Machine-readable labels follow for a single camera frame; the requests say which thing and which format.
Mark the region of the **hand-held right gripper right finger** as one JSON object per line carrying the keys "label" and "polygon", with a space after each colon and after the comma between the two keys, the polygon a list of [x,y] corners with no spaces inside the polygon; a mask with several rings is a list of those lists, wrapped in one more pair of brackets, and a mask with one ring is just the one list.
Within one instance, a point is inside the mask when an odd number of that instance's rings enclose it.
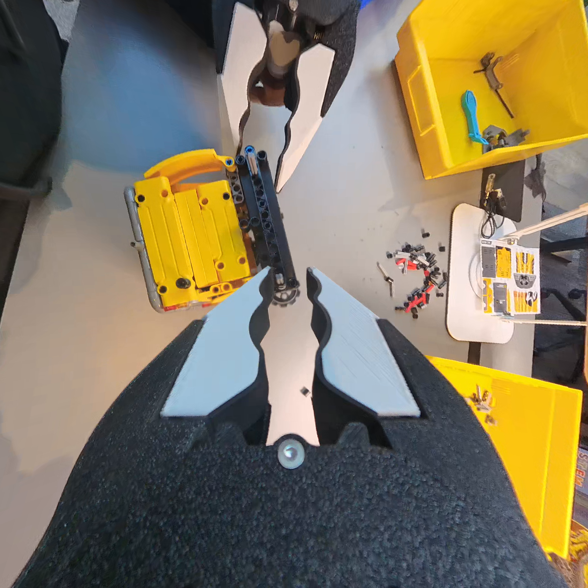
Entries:
{"label": "hand-held right gripper right finger", "polygon": [[419,419],[423,410],[380,327],[379,317],[318,268],[306,272],[318,349],[312,406],[319,440],[338,440],[350,423],[385,440],[383,420]]}

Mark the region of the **sticker sheet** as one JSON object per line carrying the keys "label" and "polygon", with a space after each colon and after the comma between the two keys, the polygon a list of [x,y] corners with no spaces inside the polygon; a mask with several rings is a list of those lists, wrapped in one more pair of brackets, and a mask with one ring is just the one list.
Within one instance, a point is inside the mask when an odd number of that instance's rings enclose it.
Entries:
{"label": "sticker sheet", "polygon": [[514,318],[540,314],[539,248],[481,239],[479,260],[485,315]]}

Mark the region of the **person's left hand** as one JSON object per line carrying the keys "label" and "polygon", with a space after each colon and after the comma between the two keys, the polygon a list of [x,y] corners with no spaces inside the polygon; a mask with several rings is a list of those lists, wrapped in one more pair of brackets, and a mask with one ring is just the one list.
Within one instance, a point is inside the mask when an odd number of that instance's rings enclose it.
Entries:
{"label": "person's left hand", "polygon": [[285,105],[285,87],[272,86],[259,81],[251,89],[251,102],[266,107],[283,107]]}

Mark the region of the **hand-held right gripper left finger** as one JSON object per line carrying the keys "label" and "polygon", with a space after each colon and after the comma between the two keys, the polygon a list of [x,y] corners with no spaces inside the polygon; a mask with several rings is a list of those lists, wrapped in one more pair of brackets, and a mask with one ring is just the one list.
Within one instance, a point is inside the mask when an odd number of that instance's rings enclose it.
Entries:
{"label": "hand-held right gripper left finger", "polygon": [[270,328],[273,270],[262,269],[203,320],[168,397],[166,422],[238,426],[267,437],[271,416],[262,341]]}

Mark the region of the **dark brick part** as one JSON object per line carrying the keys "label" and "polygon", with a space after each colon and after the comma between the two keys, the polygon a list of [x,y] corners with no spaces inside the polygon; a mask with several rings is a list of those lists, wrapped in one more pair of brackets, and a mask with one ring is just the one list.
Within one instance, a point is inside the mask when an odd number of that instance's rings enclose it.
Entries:
{"label": "dark brick part", "polygon": [[503,56],[497,56],[495,52],[489,51],[480,59],[480,67],[477,70],[474,70],[474,74],[484,74],[486,81],[489,85],[489,88],[492,92],[496,95],[497,99],[501,103],[501,105],[505,108],[507,114],[511,119],[515,118],[515,114],[512,112],[510,106],[508,106],[507,102],[504,100],[503,96],[501,95],[501,90],[503,88],[503,84],[499,81],[496,75],[496,66],[501,63],[503,60]]}
{"label": "dark brick part", "polygon": [[482,138],[486,141],[482,145],[482,152],[488,153],[496,149],[518,146],[526,141],[529,134],[530,129],[519,128],[512,133],[507,133],[503,128],[489,125],[482,133]]}

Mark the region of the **white document stand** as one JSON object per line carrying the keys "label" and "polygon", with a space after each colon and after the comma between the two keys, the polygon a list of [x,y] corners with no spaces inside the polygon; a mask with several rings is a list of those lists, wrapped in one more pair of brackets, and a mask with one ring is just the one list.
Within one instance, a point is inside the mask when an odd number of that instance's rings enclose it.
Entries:
{"label": "white document stand", "polygon": [[[517,231],[514,223],[506,219],[489,239],[521,246],[523,237],[586,216],[587,204],[582,204],[575,210]],[[585,319],[537,320],[537,315],[505,318],[483,313],[479,249],[481,239],[488,239],[481,233],[485,219],[484,210],[466,203],[459,204],[452,214],[446,312],[446,328],[452,338],[457,341],[504,344],[511,340],[516,323],[586,327]]]}

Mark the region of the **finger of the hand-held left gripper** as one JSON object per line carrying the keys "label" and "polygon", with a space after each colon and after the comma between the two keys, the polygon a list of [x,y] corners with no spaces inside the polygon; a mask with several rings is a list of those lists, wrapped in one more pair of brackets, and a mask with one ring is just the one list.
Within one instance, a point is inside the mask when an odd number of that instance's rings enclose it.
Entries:
{"label": "finger of the hand-held left gripper", "polygon": [[290,179],[323,119],[322,105],[335,51],[320,43],[303,51],[293,71],[295,104],[285,126],[285,146],[278,159],[275,191]]}
{"label": "finger of the hand-held left gripper", "polygon": [[217,3],[217,74],[234,143],[243,142],[250,91],[265,66],[268,34],[254,2]]}

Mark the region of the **pile of small brick parts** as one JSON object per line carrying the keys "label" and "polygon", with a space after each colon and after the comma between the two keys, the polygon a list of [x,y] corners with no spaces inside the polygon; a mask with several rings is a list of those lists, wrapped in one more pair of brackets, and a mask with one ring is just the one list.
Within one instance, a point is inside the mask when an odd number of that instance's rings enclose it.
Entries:
{"label": "pile of small brick parts", "polygon": [[401,276],[412,277],[414,281],[406,295],[394,305],[397,314],[417,322],[434,300],[446,302],[449,272],[442,267],[440,259],[444,253],[444,245],[432,249],[422,240],[415,244],[405,242],[396,249],[386,251],[386,260],[394,263]]}

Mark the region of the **grey desk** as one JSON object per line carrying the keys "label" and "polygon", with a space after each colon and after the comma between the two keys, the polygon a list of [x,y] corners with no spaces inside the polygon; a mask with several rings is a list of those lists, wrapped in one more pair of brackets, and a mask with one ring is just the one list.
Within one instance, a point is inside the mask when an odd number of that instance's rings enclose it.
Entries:
{"label": "grey desk", "polygon": [[[176,152],[224,146],[213,54],[160,1],[82,1],[55,187],[25,225],[1,327],[1,586],[565,587],[472,411],[424,353],[462,359],[441,300],[398,316],[386,249],[447,241],[480,173],[420,178],[391,67],[397,2],[359,15],[342,92],[280,194],[297,303],[269,307],[267,440],[160,410],[209,327],[149,308],[122,198]],[[417,422],[316,440],[305,273],[389,320]]]}

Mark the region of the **blue brick separator tool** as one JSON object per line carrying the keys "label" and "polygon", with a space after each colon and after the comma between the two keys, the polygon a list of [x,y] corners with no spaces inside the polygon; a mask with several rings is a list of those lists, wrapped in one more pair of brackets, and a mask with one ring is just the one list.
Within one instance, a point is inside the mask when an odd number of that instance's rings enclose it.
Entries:
{"label": "blue brick separator tool", "polygon": [[470,90],[465,91],[460,103],[467,123],[467,136],[474,143],[488,146],[489,142],[484,138],[479,127],[477,100],[474,93]]}

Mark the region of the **black flat device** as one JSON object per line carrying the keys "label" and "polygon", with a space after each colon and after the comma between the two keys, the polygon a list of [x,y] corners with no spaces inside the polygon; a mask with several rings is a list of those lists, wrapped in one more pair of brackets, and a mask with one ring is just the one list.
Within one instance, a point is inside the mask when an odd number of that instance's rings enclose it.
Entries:
{"label": "black flat device", "polygon": [[521,222],[526,161],[520,160],[504,165],[490,166],[482,170],[480,207],[483,208],[488,176],[495,175],[494,187],[500,189],[505,199],[503,211],[506,218]]}

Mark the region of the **black yellow toy brick vehicle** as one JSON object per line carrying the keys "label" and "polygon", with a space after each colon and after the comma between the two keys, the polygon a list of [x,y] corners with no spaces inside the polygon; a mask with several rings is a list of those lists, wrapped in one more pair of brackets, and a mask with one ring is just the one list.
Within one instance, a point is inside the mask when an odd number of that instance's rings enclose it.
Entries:
{"label": "black yellow toy brick vehicle", "polygon": [[212,307],[273,271],[272,303],[296,302],[295,273],[268,156],[200,149],[167,158],[124,190],[151,307]]}

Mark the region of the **yellow plastic box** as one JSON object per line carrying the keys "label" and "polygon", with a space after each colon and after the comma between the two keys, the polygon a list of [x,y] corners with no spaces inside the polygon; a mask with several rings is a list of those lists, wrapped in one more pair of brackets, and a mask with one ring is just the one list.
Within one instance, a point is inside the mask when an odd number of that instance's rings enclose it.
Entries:
{"label": "yellow plastic box", "polygon": [[491,438],[543,550],[567,559],[582,391],[456,360],[428,359]]}

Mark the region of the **yellow plastic bin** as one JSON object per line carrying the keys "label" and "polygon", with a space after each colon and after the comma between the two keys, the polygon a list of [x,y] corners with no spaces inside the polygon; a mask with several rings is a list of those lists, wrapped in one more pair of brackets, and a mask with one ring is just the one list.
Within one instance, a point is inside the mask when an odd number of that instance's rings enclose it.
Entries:
{"label": "yellow plastic bin", "polygon": [[[587,138],[587,19],[583,1],[422,1],[398,32],[395,63],[426,179],[529,158]],[[474,74],[487,52],[511,119]],[[465,91],[481,130],[530,129],[524,143],[482,152],[467,136]]]}

